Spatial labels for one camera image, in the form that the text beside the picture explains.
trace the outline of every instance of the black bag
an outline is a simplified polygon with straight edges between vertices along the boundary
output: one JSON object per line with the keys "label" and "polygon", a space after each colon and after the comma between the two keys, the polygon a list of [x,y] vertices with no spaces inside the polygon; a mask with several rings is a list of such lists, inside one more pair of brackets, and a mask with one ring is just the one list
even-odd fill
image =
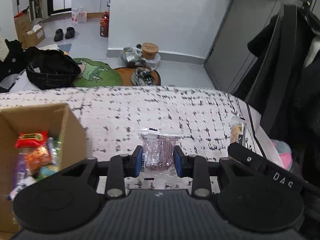
{"label": "black bag", "polygon": [[60,50],[30,47],[25,56],[28,79],[41,90],[74,87],[73,81],[81,72],[78,64]]}

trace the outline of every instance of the sneaker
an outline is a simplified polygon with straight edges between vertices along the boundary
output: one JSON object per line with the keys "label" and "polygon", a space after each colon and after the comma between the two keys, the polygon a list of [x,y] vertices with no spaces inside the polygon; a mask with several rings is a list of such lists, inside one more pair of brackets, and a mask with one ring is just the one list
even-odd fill
{"label": "sneaker", "polygon": [[138,67],[131,76],[131,82],[135,86],[155,86],[155,79],[150,69]]}

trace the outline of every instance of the black round disc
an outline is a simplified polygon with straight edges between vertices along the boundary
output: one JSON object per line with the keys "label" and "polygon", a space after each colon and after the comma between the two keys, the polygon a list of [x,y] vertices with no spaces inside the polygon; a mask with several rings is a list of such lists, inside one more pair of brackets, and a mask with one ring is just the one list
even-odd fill
{"label": "black round disc", "polygon": [[44,179],[17,194],[13,211],[18,222],[35,232],[56,233],[76,228],[100,207],[93,188],[75,177]]}
{"label": "black round disc", "polygon": [[264,176],[238,177],[218,196],[227,220],[242,229],[275,232],[294,225],[303,213],[300,195]]}

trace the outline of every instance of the brown rug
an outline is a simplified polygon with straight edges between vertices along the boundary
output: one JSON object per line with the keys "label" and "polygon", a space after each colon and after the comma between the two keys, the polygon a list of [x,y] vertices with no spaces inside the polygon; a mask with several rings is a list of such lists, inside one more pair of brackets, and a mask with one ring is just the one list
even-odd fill
{"label": "brown rug", "polygon": [[[122,78],[123,86],[133,86],[131,82],[131,76],[136,71],[135,68],[122,67],[122,68],[116,68],[115,71],[117,71],[120,74]],[[156,86],[161,86],[160,75],[156,70],[152,71],[152,76],[155,79]]]}

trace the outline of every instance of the container lid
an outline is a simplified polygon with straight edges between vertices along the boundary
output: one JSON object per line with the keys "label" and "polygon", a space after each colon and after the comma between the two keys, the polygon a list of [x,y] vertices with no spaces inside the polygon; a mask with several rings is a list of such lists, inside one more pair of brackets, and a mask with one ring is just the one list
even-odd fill
{"label": "container lid", "polygon": [[142,50],[153,54],[153,53],[157,53],[159,51],[159,48],[157,45],[152,43],[143,43]]}

